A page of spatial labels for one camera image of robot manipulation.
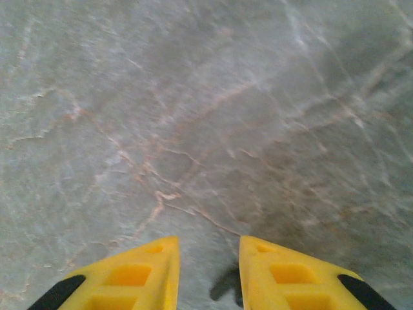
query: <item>gray marble surface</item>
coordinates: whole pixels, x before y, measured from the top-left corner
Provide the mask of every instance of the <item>gray marble surface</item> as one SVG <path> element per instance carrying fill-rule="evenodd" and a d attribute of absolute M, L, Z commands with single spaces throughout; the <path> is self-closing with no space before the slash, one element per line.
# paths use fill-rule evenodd
<path fill-rule="evenodd" d="M 413 309 L 413 1 L 2 1 L 0 308 L 156 238 L 178 308 L 253 234 Z"/>

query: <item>yellow plastic part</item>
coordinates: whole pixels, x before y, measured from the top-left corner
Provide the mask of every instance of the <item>yellow plastic part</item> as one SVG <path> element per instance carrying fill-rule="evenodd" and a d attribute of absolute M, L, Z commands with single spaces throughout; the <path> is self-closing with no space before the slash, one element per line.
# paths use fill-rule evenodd
<path fill-rule="evenodd" d="M 259 238 L 242 236 L 245 310 L 365 310 L 337 279 L 356 273 Z"/>
<path fill-rule="evenodd" d="M 179 240 L 166 237 L 80 268 L 86 280 L 59 310 L 175 310 Z"/>

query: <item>marble floor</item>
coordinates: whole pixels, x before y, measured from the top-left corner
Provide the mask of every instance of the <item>marble floor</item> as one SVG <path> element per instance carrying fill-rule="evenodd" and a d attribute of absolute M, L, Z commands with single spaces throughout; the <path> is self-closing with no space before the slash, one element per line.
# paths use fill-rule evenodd
<path fill-rule="evenodd" d="M 413 1 L 0 4 L 0 308 L 178 235 L 178 309 L 251 234 L 413 309 Z"/>

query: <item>black rubber pad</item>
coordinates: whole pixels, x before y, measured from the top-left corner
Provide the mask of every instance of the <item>black rubber pad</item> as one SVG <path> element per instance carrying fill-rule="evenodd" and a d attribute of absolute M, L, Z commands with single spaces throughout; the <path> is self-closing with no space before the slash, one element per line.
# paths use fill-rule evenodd
<path fill-rule="evenodd" d="M 86 277 L 79 274 L 56 283 L 28 310 L 58 310 L 85 280 Z"/>
<path fill-rule="evenodd" d="M 396 310 L 379 293 L 366 282 L 347 274 L 340 274 L 338 280 L 350 291 L 368 310 Z"/>

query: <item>rectangular cutout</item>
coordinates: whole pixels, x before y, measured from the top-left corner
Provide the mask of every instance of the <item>rectangular cutout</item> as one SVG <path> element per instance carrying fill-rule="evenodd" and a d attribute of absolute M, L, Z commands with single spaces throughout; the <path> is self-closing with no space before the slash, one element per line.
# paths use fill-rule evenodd
<path fill-rule="evenodd" d="M 151 270 L 147 265 L 123 265 L 113 270 L 103 285 L 144 286 Z"/>
<path fill-rule="evenodd" d="M 270 267 L 272 276 L 278 284 L 318 283 L 314 273 L 299 263 L 277 263 Z"/>

